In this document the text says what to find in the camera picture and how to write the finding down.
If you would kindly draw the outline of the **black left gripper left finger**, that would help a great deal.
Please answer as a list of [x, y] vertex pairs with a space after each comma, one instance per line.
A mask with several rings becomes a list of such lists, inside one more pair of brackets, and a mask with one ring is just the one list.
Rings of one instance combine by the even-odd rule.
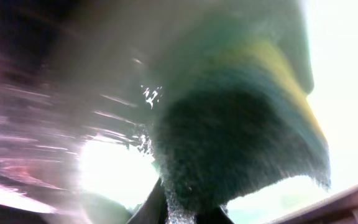
[[166, 224], [167, 218], [167, 199], [158, 179], [146, 201], [126, 224]]

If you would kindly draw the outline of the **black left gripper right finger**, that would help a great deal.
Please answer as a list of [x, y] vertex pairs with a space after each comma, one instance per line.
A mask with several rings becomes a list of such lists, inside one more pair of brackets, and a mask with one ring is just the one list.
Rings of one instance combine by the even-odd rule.
[[196, 215], [196, 224], [234, 224], [222, 207]]

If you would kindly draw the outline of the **dark green scrubbing sponge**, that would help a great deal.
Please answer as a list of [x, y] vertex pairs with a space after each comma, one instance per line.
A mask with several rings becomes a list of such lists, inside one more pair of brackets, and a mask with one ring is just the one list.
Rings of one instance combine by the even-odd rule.
[[152, 128], [168, 211], [205, 216], [297, 176], [330, 188], [328, 144], [306, 98], [271, 42], [210, 57]]

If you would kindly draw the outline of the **white plate with green stain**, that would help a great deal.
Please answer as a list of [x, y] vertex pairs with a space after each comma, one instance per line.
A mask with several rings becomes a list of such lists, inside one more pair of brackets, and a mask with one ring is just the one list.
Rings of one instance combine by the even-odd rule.
[[358, 1], [224, 1], [253, 34], [298, 44], [330, 144], [331, 189], [294, 177], [229, 203], [235, 223], [358, 223]]

